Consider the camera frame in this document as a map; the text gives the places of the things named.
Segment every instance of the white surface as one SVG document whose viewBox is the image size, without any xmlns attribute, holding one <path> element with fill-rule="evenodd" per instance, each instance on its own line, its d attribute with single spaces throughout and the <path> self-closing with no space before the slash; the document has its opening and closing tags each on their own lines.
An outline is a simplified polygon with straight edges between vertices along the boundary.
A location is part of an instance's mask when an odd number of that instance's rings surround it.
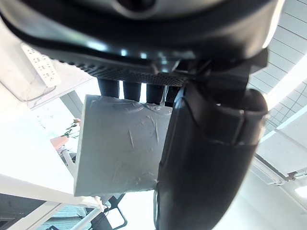
<svg viewBox="0 0 307 230">
<path fill-rule="evenodd" d="M 267 134 L 257 149 L 263 159 L 285 176 L 307 167 L 306 111 L 307 106 Z"/>
<path fill-rule="evenodd" d="M 72 175 L 30 113 L 0 126 L 0 193 L 97 206 L 92 197 L 74 197 Z"/>
<path fill-rule="evenodd" d="M 307 186 L 299 187 L 299 188 L 295 189 L 295 191 L 296 191 L 297 194 L 299 194 L 299 196 L 301 196 L 302 198 L 307 198 Z"/>
<path fill-rule="evenodd" d="M 61 79 L 49 57 L 42 55 L 25 43 L 21 43 L 21 49 L 47 87 L 52 88 L 61 84 Z"/>
<path fill-rule="evenodd" d="M 26 103 L 17 100 L 1 83 L 0 83 L 0 121 L 12 121 L 24 113 L 30 112 Z"/>
<path fill-rule="evenodd" d="M 279 187 L 248 173 L 236 198 L 213 230 L 305 230 L 306 213 Z"/>
<path fill-rule="evenodd" d="M 31 114 L 2 123 L 0 174 L 72 194 L 73 177 Z"/>
<path fill-rule="evenodd" d="M 172 108 L 87 95 L 75 195 L 153 189 Z"/>
<path fill-rule="evenodd" d="M 155 229 L 153 191 L 127 193 L 118 207 L 128 221 L 121 230 Z M 250 172 L 213 230 L 306 230 L 305 214 L 279 187 L 266 185 Z"/>
<path fill-rule="evenodd" d="M 0 68 L 0 81 L 5 83 L 15 95 L 23 100 L 30 100 L 48 92 L 50 88 L 39 77 L 22 51 L 20 47 L 21 40 L 5 27 L 1 19 L 0 34 L 0 59 L 5 61 L 5 64 L 1 65 Z M 52 64 L 62 83 L 52 93 L 28 102 L 29 108 L 36 108 L 50 102 L 93 79 L 93 77 L 74 66 L 58 61 L 52 61 Z"/>
<path fill-rule="evenodd" d="M 47 201 L 29 215 L 13 224 L 8 230 L 36 230 L 64 206 L 65 204 Z"/>
</svg>

